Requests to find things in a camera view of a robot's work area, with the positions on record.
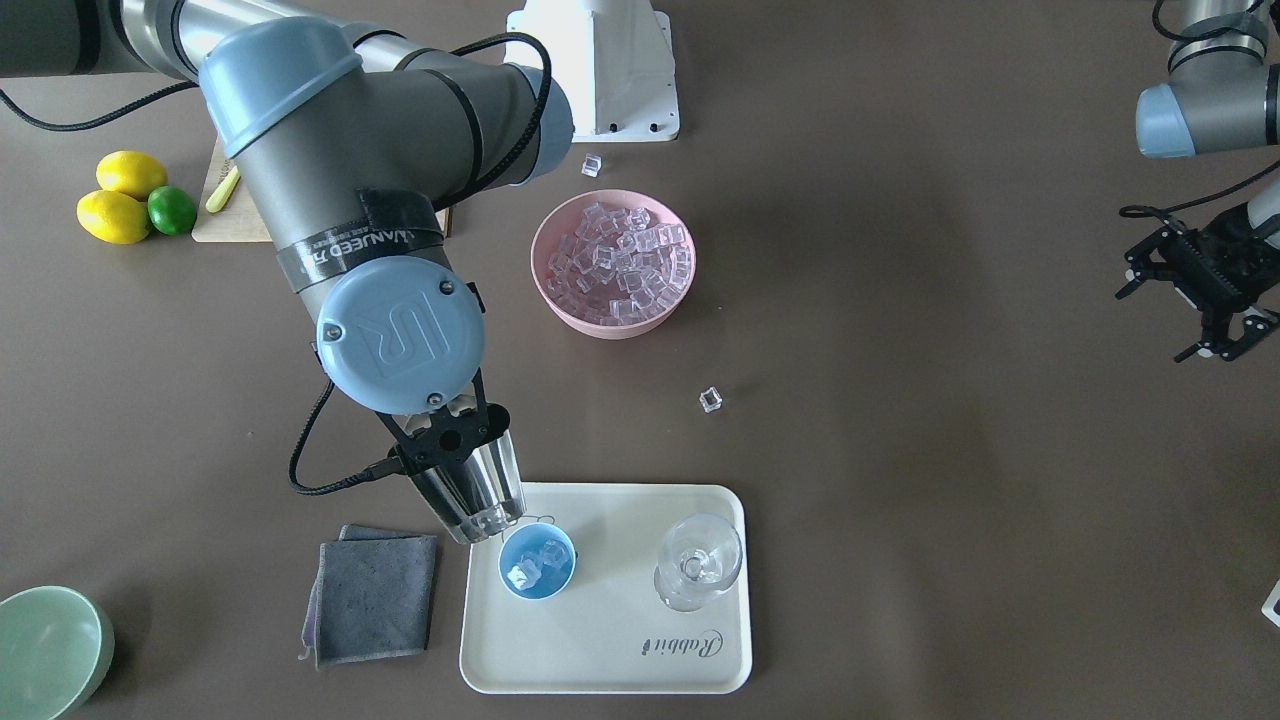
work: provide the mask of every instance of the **folded towel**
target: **folded towel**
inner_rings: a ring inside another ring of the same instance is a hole
[[[302,626],[316,669],[417,655],[426,647],[436,538],[343,525],[320,546]]]

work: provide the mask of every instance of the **brown table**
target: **brown table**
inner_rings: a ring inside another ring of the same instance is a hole
[[[520,4],[315,5],[454,47]],[[1149,4],[658,8],[681,137],[595,146],[598,179],[575,146],[465,202],[449,252],[484,293],[485,378],[525,479],[742,498],[748,684],[477,694],[454,544],[425,655],[294,660],[321,542],[343,523],[440,527],[403,479],[289,491],[323,375],[269,247],[114,247],[77,227],[113,150],[198,191],[212,129],[187,92],[74,135],[0,113],[0,596],[67,584],[106,607],[118,659],[82,716],[1274,717],[1280,629],[1258,607],[1280,579],[1280,343],[1175,365],[1198,318],[1171,288],[1112,299],[1155,227],[1116,208],[1206,195],[1274,152],[1139,156],[1134,101],[1166,53]],[[72,120],[161,85],[3,87]],[[663,200],[698,240],[691,296],[626,342],[576,334],[529,279],[534,228],[598,187]],[[704,415],[709,384],[726,401]],[[388,445],[337,401],[303,471]]]

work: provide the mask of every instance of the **mint green bowl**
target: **mint green bowl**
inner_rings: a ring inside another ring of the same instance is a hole
[[[0,716],[61,717],[93,694],[113,652],[111,621],[70,588],[31,588],[0,602]]]

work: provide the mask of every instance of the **transparent tumbler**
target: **transparent tumbler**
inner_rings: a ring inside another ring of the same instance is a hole
[[[742,569],[742,538],[709,512],[676,523],[662,539],[653,587],[667,607],[691,612],[728,592]]]

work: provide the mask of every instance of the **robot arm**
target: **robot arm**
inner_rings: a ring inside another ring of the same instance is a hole
[[[1265,20],[1270,10],[1276,22],[1280,8],[1271,0],[1187,0],[1183,29],[1171,33],[1158,22],[1162,4],[1156,3],[1153,18],[1157,29],[1174,40],[1170,81],[1139,97],[1142,152],[1184,158],[1280,143],[1280,65],[1265,65]],[[1190,205],[1121,210],[1125,217],[1155,217],[1164,227],[1125,254],[1129,283],[1116,297],[1151,279],[1174,283],[1201,313],[1201,338],[1175,360],[1192,355],[1235,360],[1280,325],[1280,314],[1258,305],[1260,296],[1280,282],[1280,183],[1203,229],[1171,214]],[[1235,315],[1243,316],[1243,332],[1233,338]]]
[[[545,67],[489,67],[273,0],[115,3],[6,3],[49,42],[0,53],[0,74],[145,64],[198,81],[325,373],[396,439],[385,460],[308,495],[402,473],[457,542],[515,524],[524,496],[509,415],[484,393],[483,304],[451,268],[435,210],[567,154],[573,123],[545,51],[518,37]],[[46,22],[49,6],[73,29]],[[0,27],[5,47],[14,23]]]

